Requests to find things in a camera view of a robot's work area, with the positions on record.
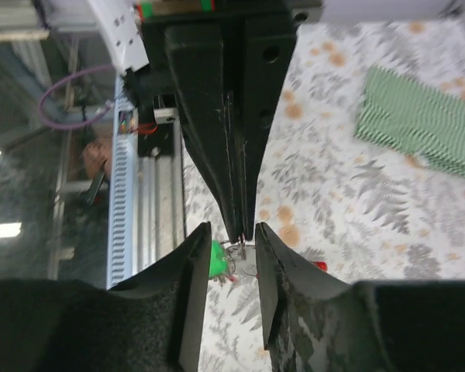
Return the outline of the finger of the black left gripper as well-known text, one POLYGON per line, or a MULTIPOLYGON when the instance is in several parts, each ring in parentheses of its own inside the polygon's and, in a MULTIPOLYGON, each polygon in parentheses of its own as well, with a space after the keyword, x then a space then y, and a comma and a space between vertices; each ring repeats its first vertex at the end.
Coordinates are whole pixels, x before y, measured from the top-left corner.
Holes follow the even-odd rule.
POLYGON ((245 22, 235 141, 239 235, 246 239, 253 238, 260 166, 296 39, 290 15, 263 15, 245 22))
POLYGON ((242 235, 234 205, 232 141, 224 99, 224 42, 216 23, 171 26, 166 54, 177 89, 186 149, 214 196, 229 241, 242 235))

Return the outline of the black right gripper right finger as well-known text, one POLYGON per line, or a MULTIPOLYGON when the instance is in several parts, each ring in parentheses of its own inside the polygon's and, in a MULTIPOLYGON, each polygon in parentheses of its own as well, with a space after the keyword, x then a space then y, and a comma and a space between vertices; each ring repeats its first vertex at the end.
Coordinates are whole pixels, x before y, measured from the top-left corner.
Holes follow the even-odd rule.
POLYGON ((255 231, 275 371, 465 371, 465 280, 343 282, 255 231))

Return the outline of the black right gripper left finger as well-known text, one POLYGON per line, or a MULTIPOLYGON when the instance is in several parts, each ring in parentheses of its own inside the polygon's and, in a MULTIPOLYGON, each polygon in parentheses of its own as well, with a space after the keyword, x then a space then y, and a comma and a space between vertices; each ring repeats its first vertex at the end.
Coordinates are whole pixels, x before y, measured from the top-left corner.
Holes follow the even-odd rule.
POLYGON ((204 222, 108 290, 0 280, 0 371, 197 370, 211 245, 204 222))

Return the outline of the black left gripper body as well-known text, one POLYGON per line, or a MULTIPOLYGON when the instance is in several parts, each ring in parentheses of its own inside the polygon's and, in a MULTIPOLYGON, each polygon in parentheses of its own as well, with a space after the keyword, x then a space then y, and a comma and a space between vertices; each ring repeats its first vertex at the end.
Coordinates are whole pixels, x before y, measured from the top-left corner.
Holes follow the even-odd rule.
POLYGON ((322 8, 320 1, 141 1, 136 5, 140 20, 143 44, 149 64, 134 74, 133 102, 139 109, 143 124, 156 123, 155 104, 159 96, 175 102, 183 89, 171 76, 167 57, 165 33, 177 32, 181 40, 195 40, 192 32, 203 33, 207 44, 221 44, 220 67, 211 57, 201 55, 195 64, 188 64, 186 72, 203 68, 202 83, 214 95, 234 100, 236 117, 244 122, 258 120, 262 124, 272 121, 277 96, 271 94, 266 103, 251 98, 245 89, 253 84, 253 57, 246 54, 252 34, 246 29, 259 30, 268 39, 287 37, 287 46, 267 44, 253 49, 262 64, 276 64, 292 53, 295 30, 309 20, 311 12, 322 8))

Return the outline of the green key tag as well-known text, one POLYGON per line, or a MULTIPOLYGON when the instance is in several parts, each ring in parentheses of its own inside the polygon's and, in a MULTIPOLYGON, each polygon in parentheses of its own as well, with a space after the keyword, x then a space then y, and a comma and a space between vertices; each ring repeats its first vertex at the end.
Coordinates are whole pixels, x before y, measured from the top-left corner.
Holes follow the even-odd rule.
POLYGON ((217 277, 229 278, 229 264, 223 245, 217 240, 213 240, 211 245, 208 278, 214 279, 217 277))

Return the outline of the silver keys bunch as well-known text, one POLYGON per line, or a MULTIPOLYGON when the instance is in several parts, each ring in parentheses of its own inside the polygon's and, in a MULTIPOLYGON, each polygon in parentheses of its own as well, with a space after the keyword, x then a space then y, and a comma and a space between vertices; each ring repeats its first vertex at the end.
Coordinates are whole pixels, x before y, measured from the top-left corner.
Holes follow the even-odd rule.
POLYGON ((242 279, 257 279, 256 246, 254 241, 221 242, 228 269, 225 278, 233 283, 242 279))

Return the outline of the red handled carabiner keyring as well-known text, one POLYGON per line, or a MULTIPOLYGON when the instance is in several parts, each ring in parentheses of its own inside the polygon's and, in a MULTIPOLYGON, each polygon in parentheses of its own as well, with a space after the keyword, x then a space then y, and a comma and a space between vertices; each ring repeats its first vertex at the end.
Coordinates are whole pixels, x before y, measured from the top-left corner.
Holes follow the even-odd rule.
POLYGON ((318 269, 320 269, 320 270, 322 270, 324 272, 326 272, 328 270, 328 266, 327 266, 326 262, 324 262, 324 261, 313 261, 312 264, 314 266, 316 266, 318 269))

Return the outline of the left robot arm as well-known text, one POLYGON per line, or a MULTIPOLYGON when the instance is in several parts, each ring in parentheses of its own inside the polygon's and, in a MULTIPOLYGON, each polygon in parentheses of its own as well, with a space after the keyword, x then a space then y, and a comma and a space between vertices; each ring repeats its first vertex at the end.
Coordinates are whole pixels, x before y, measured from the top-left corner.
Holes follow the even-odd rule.
POLYGON ((98 28, 145 123, 173 95, 191 159, 232 242, 253 237, 257 179, 303 22, 320 1, 92 1, 98 28))

